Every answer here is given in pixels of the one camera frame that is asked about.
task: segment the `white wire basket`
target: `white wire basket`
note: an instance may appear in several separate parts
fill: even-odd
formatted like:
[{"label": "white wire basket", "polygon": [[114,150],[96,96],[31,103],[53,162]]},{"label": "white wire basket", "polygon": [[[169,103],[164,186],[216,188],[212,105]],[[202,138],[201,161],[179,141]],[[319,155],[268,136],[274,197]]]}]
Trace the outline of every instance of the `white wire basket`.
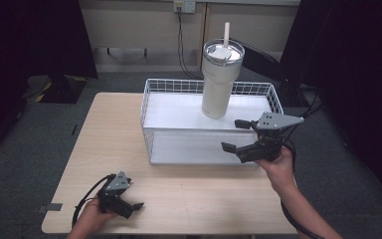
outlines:
[{"label": "white wire basket", "polygon": [[263,112],[283,114],[269,83],[235,82],[226,114],[206,117],[203,81],[148,79],[141,105],[141,126],[151,164],[242,165],[221,142],[244,146],[257,140],[235,120],[258,120]]}]

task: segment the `wall outlet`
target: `wall outlet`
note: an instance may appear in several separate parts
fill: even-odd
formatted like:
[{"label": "wall outlet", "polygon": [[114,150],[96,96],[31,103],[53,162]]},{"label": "wall outlet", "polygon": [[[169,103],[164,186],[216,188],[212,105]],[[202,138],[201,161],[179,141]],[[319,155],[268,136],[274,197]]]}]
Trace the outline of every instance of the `wall outlet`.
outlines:
[{"label": "wall outlet", "polygon": [[182,13],[195,13],[194,1],[173,1],[173,12],[178,12],[178,9]]}]

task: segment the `human hand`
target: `human hand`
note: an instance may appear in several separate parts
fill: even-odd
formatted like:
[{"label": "human hand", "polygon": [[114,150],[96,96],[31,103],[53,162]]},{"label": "human hand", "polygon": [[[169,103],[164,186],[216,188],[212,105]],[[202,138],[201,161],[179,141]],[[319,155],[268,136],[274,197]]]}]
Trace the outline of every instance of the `human hand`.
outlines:
[{"label": "human hand", "polygon": [[272,188],[277,193],[296,187],[293,179],[292,152],[288,148],[283,146],[281,156],[274,161],[269,162],[265,159],[260,159],[255,160],[254,163],[266,171],[272,183]]},{"label": "human hand", "polygon": [[101,226],[108,220],[116,217],[114,212],[102,213],[98,206],[98,199],[89,201],[82,214],[77,220],[73,230],[68,235],[69,239],[86,238],[100,230]]}]

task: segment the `gray carpet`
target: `gray carpet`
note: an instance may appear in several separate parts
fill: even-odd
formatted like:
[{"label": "gray carpet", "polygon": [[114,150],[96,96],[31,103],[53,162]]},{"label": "gray carpet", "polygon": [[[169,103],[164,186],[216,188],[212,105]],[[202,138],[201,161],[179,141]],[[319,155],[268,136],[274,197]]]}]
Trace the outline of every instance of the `gray carpet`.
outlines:
[{"label": "gray carpet", "polygon": [[[22,117],[0,142],[0,238],[65,238],[41,231],[44,214],[37,208],[52,200],[94,96],[99,92],[141,93],[148,78],[188,79],[180,72],[101,73],[99,80],[89,80],[75,105],[38,104],[29,98]],[[45,80],[30,79],[29,91],[37,91]],[[239,81],[267,79],[243,71]],[[285,112],[296,116],[303,109]],[[339,126],[327,112],[313,114],[291,138],[297,150],[296,182],[320,214],[344,238],[382,238],[381,185],[346,149]]]}]

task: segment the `white tumbler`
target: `white tumbler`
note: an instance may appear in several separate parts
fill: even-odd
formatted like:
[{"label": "white tumbler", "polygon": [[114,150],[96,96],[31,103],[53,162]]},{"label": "white tumbler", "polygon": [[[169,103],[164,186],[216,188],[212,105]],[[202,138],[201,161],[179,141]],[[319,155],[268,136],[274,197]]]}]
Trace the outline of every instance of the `white tumbler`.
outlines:
[{"label": "white tumbler", "polygon": [[245,55],[244,47],[234,41],[217,39],[203,48],[204,115],[218,119],[226,114],[232,86],[238,79]]}]

